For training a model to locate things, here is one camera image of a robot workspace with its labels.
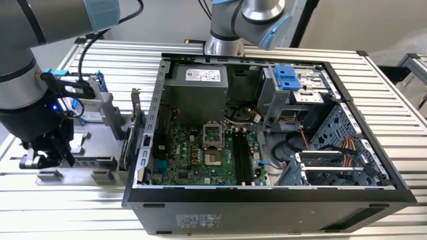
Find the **white label on power supply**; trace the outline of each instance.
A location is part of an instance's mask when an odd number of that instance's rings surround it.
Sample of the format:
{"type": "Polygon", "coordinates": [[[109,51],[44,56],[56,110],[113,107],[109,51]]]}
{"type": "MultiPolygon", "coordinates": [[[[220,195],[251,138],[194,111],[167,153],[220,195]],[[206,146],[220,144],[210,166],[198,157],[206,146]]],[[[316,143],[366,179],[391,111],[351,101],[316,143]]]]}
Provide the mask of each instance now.
{"type": "Polygon", "coordinates": [[[220,82],[222,71],[211,69],[187,69],[187,81],[220,82]]]}
{"type": "Polygon", "coordinates": [[[260,120],[262,120],[262,116],[259,114],[256,114],[256,116],[254,118],[254,122],[259,124],[260,120]]]}

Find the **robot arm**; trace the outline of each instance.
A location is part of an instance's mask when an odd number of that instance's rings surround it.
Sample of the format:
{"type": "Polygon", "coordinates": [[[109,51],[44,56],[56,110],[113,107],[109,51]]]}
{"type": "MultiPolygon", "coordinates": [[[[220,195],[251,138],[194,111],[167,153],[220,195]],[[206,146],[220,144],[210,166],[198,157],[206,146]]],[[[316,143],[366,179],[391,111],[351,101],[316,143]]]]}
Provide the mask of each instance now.
{"type": "Polygon", "coordinates": [[[287,32],[291,14],[286,0],[214,0],[211,38],[207,55],[244,55],[242,39],[264,50],[272,50],[287,32]]]}
{"type": "MultiPolygon", "coordinates": [[[[36,79],[41,70],[29,48],[99,32],[119,20],[119,0],[0,1],[0,122],[28,150],[23,169],[59,166],[63,160],[72,166],[75,162],[69,147],[73,120],[57,102],[61,87],[52,89],[47,73],[36,79]]],[[[76,87],[91,92],[84,83],[76,87]]]]}

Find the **slotted metal table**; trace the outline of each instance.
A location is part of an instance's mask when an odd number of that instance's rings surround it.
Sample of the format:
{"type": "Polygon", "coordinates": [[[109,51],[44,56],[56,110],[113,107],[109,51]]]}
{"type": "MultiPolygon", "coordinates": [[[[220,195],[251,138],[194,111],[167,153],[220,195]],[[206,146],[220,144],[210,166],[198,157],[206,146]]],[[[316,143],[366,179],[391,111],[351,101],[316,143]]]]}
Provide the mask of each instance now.
{"type": "MultiPolygon", "coordinates": [[[[77,71],[83,47],[84,44],[73,45],[59,69],[77,71]]],[[[87,53],[83,72],[104,73],[113,104],[124,114],[132,110],[132,88],[140,89],[142,107],[148,110],[162,53],[203,54],[203,46],[100,40],[87,53]]],[[[370,57],[356,51],[300,48],[264,51],[254,46],[246,47],[246,56],[331,63],[418,205],[354,233],[194,235],[174,239],[426,239],[427,122],[370,57]]],[[[121,209],[124,186],[37,186],[37,171],[19,169],[19,162],[13,160],[20,157],[17,153],[21,153],[19,141],[9,135],[0,147],[0,233],[8,233],[0,237],[158,238],[147,236],[133,212],[121,209]]]]}

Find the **ram slot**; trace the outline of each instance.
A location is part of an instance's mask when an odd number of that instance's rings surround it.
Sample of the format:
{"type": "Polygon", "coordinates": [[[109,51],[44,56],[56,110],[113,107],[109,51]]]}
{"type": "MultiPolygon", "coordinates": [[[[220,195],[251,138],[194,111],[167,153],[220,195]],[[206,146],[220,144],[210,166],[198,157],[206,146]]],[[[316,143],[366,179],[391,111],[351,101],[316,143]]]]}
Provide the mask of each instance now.
{"type": "Polygon", "coordinates": [[[235,162],[235,176],[238,185],[251,185],[252,168],[250,159],[250,145],[244,132],[232,133],[232,153],[235,162]]]}

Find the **blue plastic part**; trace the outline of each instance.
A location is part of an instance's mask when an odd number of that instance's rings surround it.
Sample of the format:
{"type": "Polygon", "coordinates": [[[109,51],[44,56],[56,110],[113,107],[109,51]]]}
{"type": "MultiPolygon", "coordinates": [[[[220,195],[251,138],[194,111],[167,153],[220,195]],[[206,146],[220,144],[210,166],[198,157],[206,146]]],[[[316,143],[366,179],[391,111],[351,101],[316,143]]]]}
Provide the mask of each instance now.
{"type": "Polygon", "coordinates": [[[275,24],[271,26],[267,34],[262,38],[259,42],[259,47],[264,50],[272,50],[279,44],[280,41],[286,38],[288,23],[292,19],[292,15],[290,13],[284,14],[275,24]]]}
{"type": "Polygon", "coordinates": [[[55,70],[55,71],[52,72],[52,75],[53,75],[55,77],[64,77],[64,76],[67,76],[68,74],[69,74],[68,70],[55,70]]]}
{"type": "Polygon", "coordinates": [[[168,173],[168,161],[167,160],[156,160],[154,163],[155,170],[159,174],[166,175],[168,173]]]}
{"type": "Polygon", "coordinates": [[[300,81],[295,76],[294,68],[291,66],[276,65],[274,71],[282,90],[300,89],[300,81]]]}
{"type": "Polygon", "coordinates": [[[77,109],[77,105],[79,105],[79,101],[76,99],[73,99],[72,102],[71,102],[71,107],[72,107],[73,110],[77,109]]]}
{"type": "Polygon", "coordinates": [[[93,32],[117,25],[120,20],[119,0],[84,0],[84,7],[93,32]]]}
{"type": "Polygon", "coordinates": [[[260,159],[256,160],[258,164],[264,164],[264,165],[272,165],[272,163],[270,161],[263,161],[260,159]]]}
{"type": "Polygon", "coordinates": [[[84,126],[87,124],[87,121],[83,118],[79,118],[79,122],[80,122],[81,126],[84,126]]]}
{"type": "Polygon", "coordinates": [[[232,1],[236,1],[236,0],[212,0],[212,4],[223,4],[232,1]]]}
{"type": "Polygon", "coordinates": [[[95,73],[95,75],[99,78],[99,89],[103,93],[108,93],[108,88],[107,88],[107,84],[105,84],[105,79],[104,79],[104,74],[101,73],[101,71],[97,71],[95,73]]]}

